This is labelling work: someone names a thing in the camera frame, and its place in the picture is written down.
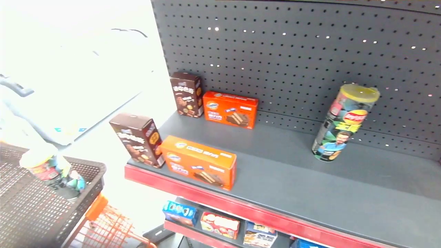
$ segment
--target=red shelf edge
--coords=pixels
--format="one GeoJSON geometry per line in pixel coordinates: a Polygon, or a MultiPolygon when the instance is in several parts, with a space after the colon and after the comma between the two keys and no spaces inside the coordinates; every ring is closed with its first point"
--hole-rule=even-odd
{"type": "Polygon", "coordinates": [[[202,233],[198,233],[190,228],[175,224],[170,221],[164,221],[164,228],[175,233],[180,233],[188,238],[196,240],[197,242],[209,245],[214,248],[237,248],[234,245],[217,240],[202,233]]]}
{"type": "Polygon", "coordinates": [[[332,247],[351,248],[392,248],[392,246],[371,240],[351,236],[326,227],[280,214],[251,203],[247,203],[226,195],[210,192],[127,164],[124,168],[125,178],[144,184],[173,195],[181,196],[189,201],[204,204],[225,212],[243,217],[248,220],[266,225],[283,233],[294,234],[321,244],[332,247]]]}

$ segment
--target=red and white box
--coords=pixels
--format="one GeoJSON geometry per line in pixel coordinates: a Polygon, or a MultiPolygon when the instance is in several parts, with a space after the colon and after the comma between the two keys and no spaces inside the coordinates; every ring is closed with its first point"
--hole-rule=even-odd
{"type": "Polygon", "coordinates": [[[236,239],[240,221],[225,216],[204,212],[201,217],[202,230],[236,239]]]}

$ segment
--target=black plastic basket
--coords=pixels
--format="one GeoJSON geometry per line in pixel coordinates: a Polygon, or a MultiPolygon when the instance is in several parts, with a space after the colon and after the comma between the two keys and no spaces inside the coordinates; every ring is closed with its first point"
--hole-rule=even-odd
{"type": "Polygon", "coordinates": [[[105,165],[66,157],[87,183],[78,199],[69,203],[19,166],[27,149],[0,145],[0,247],[61,247],[103,189],[105,165]]]}

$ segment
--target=lay's chips can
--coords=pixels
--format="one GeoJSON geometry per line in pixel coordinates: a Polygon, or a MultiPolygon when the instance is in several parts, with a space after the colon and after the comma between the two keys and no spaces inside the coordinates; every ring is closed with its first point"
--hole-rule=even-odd
{"type": "Polygon", "coordinates": [[[312,146],[314,156],[332,162],[346,147],[380,97],[376,88],[345,84],[331,105],[312,146]]]}

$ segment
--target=orange snack box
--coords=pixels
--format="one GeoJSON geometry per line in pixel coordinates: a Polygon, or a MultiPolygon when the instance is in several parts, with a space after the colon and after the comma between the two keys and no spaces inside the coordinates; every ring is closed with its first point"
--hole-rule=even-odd
{"type": "Polygon", "coordinates": [[[259,99],[208,91],[204,97],[205,119],[253,129],[259,99]]]}
{"type": "Polygon", "coordinates": [[[236,178],[236,154],[169,135],[160,145],[168,169],[225,190],[236,178]]]}

